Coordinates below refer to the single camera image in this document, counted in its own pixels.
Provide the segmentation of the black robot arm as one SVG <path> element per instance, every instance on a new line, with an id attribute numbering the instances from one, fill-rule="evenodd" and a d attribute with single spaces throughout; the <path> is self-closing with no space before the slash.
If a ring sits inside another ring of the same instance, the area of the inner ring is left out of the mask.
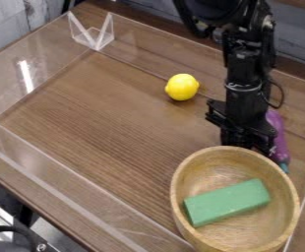
<path id="1" fill-rule="evenodd" d="M 274 150 L 277 130 L 266 120 L 276 64 L 274 19 L 268 0 L 173 0 L 194 36 L 222 44 L 226 98 L 210 99 L 206 120 L 221 129 L 221 144 Z"/>

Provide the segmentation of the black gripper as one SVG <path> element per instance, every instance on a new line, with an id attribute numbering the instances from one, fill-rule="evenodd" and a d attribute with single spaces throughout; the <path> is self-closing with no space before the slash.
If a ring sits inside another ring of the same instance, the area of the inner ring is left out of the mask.
<path id="1" fill-rule="evenodd" d="M 206 120 L 221 129 L 221 144 L 224 146 L 246 146 L 257 149 L 266 157 L 274 150 L 277 131 L 266 120 L 268 108 L 278 109 L 278 104 L 269 102 L 272 86 L 282 87 L 274 80 L 256 81 L 242 84 L 228 81 L 225 83 L 226 100 L 209 99 Z"/>

